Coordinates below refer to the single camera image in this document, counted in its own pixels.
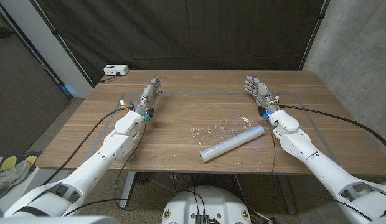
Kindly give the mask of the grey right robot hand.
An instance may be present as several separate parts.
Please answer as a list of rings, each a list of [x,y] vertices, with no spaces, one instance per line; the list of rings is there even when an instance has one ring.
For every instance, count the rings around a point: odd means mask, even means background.
[[[254,97],[261,115],[272,114],[279,110],[276,98],[259,78],[248,75],[245,80],[245,90]]]

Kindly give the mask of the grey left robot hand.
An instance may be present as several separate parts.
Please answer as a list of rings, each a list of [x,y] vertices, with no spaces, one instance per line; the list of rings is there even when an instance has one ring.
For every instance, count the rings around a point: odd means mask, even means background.
[[[141,116],[146,115],[149,110],[154,108],[157,98],[162,93],[160,74],[157,74],[141,92],[134,111]]]

